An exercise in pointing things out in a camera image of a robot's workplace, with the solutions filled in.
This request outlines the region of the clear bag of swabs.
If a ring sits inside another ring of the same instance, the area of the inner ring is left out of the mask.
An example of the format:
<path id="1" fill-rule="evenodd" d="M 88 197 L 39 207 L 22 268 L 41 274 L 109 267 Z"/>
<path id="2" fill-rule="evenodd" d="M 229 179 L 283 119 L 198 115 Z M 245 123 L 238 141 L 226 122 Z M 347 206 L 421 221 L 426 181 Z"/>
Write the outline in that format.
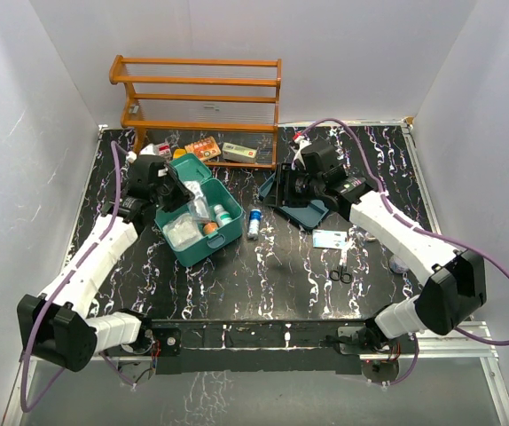
<path id="1" fill-rule="evenodd" d="M 199 181 L 184 181 L 185 185 L 193 192 L 194 198 L 188 202 L 188 210 L 192 218 L 197 222 L 208 223 L 211 221 L 208 200 L 203 193 Z"/>

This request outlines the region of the blue divided tray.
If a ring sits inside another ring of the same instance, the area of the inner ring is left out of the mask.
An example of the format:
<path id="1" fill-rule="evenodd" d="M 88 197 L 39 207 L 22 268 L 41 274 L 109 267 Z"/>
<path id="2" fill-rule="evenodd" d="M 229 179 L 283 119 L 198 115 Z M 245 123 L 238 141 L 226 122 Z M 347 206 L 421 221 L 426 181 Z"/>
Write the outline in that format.
<path id="1" fill-rule="evenodd" d="M 272 173 L 270 177 L 259 186 L 258 197 L 261 201 L 269 194 L 274 182 L 274 177 L 275 173 Z M 302 208 L 274 207 L 273 209 L 308 232 L 316 229 L 330 212 L 320 200 L 311 201 L 308 206 Z"/>

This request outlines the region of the small blue-capped bottle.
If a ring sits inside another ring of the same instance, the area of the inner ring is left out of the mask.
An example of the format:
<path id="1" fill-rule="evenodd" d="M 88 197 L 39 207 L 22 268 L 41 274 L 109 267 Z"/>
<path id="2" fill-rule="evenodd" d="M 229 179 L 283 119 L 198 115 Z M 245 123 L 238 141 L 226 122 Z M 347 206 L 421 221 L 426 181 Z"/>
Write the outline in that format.
<path id="1" fill-rule="evenodd" d="M 259 209 L 251 209 L 248 218 L 247 238 L 257 240 L 260 232 L 262 212 Z"/>

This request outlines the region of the white blue cotton packet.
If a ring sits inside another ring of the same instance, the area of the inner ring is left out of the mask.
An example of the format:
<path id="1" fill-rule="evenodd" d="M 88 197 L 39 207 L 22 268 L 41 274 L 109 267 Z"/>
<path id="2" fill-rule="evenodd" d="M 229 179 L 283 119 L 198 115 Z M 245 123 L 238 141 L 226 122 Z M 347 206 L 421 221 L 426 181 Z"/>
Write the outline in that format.
<path id="1" fill-rule="evenodd" d="M 161 230 L 165 239 L 176 251 L 185 250 L 203 238 L 198 223 L 190 213 L 183 213 L 164 225 Z"/>

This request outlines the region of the green plastic medicine box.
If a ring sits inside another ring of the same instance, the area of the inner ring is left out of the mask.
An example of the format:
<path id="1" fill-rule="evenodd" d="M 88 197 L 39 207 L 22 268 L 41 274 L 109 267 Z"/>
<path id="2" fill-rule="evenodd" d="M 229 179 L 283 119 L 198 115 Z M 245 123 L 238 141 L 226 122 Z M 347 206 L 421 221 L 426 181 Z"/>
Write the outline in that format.
<path id="1" fill-rule="evenodd" d="M 174 212 L 158 210 L 155 224 L 179 263 L 190 267 L 242 235 L 244 210 L 197 156 L 186 154 L 170 165 L 193 198 Z"/>

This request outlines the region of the brown orange-label bottle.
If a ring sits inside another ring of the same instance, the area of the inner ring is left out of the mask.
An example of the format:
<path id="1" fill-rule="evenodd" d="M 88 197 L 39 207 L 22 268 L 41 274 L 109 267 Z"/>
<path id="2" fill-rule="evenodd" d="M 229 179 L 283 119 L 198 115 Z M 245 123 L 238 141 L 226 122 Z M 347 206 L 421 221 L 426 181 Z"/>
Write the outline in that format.
<path id="1" fill-rule="evenodd" d="M 205 236 L 209 236 L 218 230 L 219 226 L 217 222 L 208 222 L 204 224 L 202 232 Z"/>

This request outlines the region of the white green-label bottle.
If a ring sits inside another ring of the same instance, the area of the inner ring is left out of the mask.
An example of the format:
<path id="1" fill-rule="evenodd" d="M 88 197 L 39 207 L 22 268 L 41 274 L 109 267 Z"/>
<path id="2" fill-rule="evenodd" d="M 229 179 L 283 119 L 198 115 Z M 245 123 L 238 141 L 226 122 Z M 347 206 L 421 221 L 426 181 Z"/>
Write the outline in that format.
<path id="1" fill-rule="evenodd" d="M 223 227 L 229 223 L 232 222 L 233 217 L 231 216 L 231 213 L 227 211 L 223 205 L 216 204 L 214 206 L 214 213 L 215 213 L 215 222 L 219 227 Z"/>

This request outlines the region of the black handled scissors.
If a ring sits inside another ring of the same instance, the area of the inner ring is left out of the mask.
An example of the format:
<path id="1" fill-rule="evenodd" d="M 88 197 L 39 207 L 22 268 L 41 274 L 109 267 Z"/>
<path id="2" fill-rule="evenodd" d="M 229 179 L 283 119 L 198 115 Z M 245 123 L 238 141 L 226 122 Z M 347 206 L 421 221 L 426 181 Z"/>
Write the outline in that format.
<path id="1" fill-rule="evenodd" d="M 343 262 L 332 268 L 328 277 L 331 281 L 338 281 L 343 284 L 350 284 L 352 282 L 352 274 L 348 271 L 347 264 Z"/>

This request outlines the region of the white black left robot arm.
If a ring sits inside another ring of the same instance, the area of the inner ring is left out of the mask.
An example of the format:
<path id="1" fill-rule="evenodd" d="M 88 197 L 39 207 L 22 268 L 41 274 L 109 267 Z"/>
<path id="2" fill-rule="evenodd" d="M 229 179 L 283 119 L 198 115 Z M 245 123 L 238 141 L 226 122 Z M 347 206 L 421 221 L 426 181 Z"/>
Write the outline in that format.
<path id="1" fill-rule="evenodd" d="M 17 306 L 23 359 L 31 356 L 72 372 L 92 357 L 125 345 L 136 354 L 153 346 L 153 331 L 138 313 L 116 312 L 92 318 L 91 303 L 121 256 L 155 219 L 193 198 L 176 168 L 162 157 L 140 154 L 118 182 L 78 252 L 39 295 L 25 295 Z"/>

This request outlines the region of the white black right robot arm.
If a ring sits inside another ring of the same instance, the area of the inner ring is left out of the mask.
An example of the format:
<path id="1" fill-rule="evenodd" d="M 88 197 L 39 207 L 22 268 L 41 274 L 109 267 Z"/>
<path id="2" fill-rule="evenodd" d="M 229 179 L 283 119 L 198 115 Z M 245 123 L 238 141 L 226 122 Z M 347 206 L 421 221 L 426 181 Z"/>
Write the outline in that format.
<path id="1" fill-rule="evenodd" d="M 402 335 L 426 330 L 447 335 L 486 303 L 482 256 L 426 235 L 365 177 L 349 175 L 333 146 L 304 137 L 295 143 L 294 161 L 277 167 L 264 204 L 302 208 L 320 200 L 371 233 L 409 267 L 422 286 L 418 295 L 390 304 L 367 319 L 352 340 L 362 348 L 384 352 Z"/>

